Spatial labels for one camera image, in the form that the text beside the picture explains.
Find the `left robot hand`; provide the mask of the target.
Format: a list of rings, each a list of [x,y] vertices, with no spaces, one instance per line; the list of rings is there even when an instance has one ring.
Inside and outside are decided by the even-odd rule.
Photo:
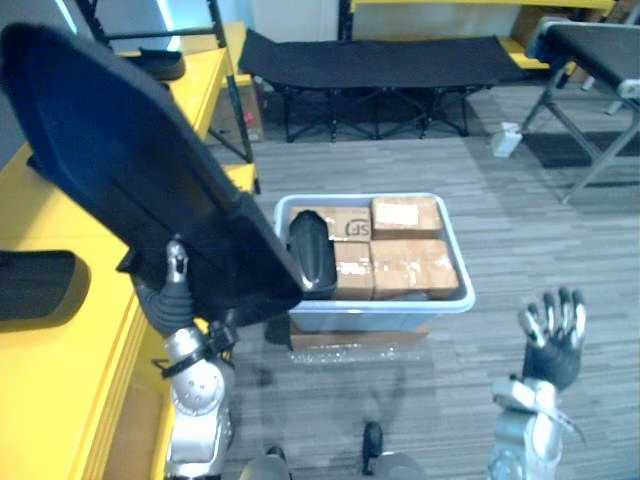
[[[189,286],[187,250],[178,240],[171,240],[165,254],[166,275],[160,289],[153,289],[138,275],[130,274],[130,279],[147,321],[163,338],[169,338],[179,330],[198,325]]]

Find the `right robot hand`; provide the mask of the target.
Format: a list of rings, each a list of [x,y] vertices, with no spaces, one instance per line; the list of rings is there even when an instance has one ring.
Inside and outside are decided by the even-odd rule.
[[[586,337],[586,305],[580,290],[543,294],[543,310],[529,303],[518,313],[526,337],[522,377],[551,383],[562,392],[577,379]]]

